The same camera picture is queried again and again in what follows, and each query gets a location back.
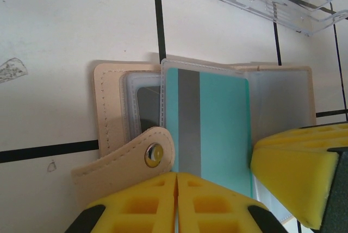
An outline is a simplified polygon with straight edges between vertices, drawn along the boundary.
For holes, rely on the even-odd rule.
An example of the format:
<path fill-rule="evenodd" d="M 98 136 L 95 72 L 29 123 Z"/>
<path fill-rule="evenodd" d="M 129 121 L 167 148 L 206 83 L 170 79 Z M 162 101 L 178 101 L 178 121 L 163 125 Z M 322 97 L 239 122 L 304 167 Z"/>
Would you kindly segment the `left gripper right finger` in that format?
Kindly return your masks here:
<path fill-rule="evenodd" d="M 177 173 L 179 232 L 283 232 L 261 202 L 189 173 Z"/>

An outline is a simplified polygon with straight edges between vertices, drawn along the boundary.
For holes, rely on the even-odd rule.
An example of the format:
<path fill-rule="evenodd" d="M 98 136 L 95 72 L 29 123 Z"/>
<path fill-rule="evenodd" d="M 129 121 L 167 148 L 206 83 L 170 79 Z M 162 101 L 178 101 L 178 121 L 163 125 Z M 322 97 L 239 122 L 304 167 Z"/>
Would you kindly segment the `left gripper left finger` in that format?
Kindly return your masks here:
<path fill-rule="evenodd" d="M 66 232 L 175 232 L 177 174 L 168 172 L 90 203 Z"/>

